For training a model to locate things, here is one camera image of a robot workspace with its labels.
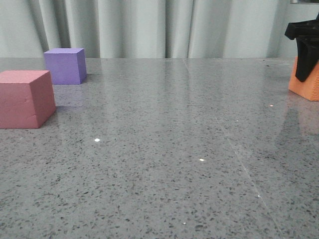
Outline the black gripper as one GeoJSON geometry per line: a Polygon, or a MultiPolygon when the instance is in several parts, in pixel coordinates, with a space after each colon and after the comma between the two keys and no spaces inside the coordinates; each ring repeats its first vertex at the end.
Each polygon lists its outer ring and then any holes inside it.
{"type": "Polygon", "coordinates": [[[296,77],[304,82],[319,60],[319,16],[313,20],[290,22],[285,36],[297,42],[296,77]]]}

